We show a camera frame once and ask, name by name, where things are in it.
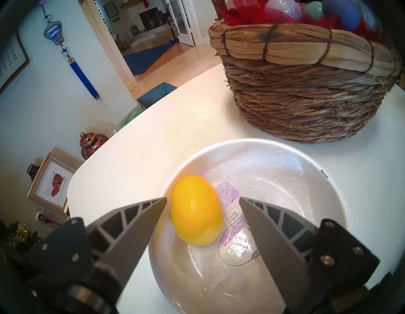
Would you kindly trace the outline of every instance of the red painting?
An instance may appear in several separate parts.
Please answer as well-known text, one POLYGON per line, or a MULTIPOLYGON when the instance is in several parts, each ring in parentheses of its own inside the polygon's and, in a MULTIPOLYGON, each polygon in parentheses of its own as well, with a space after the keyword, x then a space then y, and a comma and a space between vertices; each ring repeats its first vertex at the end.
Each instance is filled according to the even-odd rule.
POLYGON ((52 187, 53 187, 53 189, 51 191, 51 196, 55 196, 56 194, 59 193, 60 186, 61 186, 62 181, 64 179, 64 177, 62 177, 60 174, 55 173, 55 172, 54 172, 54 174, 55 175, 53 176, 53 179, 52 179, 52 187))

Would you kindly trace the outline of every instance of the blue tassel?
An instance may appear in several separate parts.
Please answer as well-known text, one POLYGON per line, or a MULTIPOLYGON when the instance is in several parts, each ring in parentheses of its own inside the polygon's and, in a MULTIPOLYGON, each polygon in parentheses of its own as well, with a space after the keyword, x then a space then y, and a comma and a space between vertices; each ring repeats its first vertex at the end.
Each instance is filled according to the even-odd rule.
POLYGON ((93 85, 90 83, 90 81, 87 79, 87 77, 84 75, 83 71, 80 69, 79 65, 76 63, 76 61, 72 58, 69 60, 69 64, 72 67, 73 71, 76 73, 76 75, 79 77, 81 82, 84 84, 84 86, 87 88, 87 90, 92 94, 92 96, 97 99, 101 100, 100 95, 98 92, 94 89, 93 85))

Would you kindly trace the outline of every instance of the blue rug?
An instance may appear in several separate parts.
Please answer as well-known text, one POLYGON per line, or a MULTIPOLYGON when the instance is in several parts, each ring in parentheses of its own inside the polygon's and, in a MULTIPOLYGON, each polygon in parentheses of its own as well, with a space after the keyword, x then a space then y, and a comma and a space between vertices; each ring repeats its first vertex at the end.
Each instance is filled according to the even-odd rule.
POLYGON ((170 47, 174 44, 173 40, 165 45, 145 49, 124 56, 124 60, 130 68, 133 75, 143 74, 150 66, 155 63, 170 47))

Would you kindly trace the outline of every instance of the picture frame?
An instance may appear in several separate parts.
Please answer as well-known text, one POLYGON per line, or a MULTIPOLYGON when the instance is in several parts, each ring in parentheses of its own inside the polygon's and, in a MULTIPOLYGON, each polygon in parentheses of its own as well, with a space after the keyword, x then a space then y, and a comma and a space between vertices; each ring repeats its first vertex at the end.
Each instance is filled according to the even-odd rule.
POLYGON ((29 64, 30 59, 24 50, 18 33, 14 33, 0 55, 0 94, 29 64))
POLYGON ((103 5, 103 7, 104 7, 105 13, 107 13, 109 19, 119 14, 117 7, 115 6, 115 3, 113 1, 103 5))
POLYGON ((27 198, 60 214, 67 214, 68 186, 76 170, 48 153, 32 182, 27 198))

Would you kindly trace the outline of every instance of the glass door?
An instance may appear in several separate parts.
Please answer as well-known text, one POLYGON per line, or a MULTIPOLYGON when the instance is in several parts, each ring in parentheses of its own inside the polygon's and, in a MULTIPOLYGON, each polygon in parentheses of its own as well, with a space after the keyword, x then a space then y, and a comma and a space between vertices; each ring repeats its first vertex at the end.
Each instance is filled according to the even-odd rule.
POLYGON ((166 0, 166 3, 169 5, 170 14, 172 15, 177 30, 179 31, 179 41, 183 44, 194 46, 194 41, 191 35, 191 29, 188 23, 183 1, 166 0))

